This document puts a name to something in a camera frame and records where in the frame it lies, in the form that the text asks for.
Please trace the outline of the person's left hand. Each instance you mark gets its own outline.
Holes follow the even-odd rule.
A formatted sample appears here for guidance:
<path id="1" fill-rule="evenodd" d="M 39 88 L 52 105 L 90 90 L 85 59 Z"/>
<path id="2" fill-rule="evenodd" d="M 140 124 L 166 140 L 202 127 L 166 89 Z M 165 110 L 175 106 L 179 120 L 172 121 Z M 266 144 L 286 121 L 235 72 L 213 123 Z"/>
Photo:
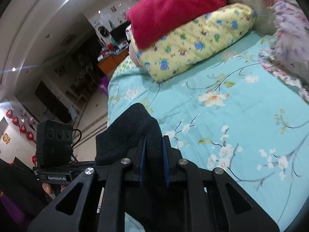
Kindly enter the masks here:
<path id="1" fill-rule="evenodd" d="M 42 184 L 43 190 L 52 198 L 55 199 L 56 195 L 52 189 L 52 186 L 49 185 L 48 183 L 43 183 Z M 67 185 L 61 185 L 60 191 L 64 191 L 66 189 Z"/>

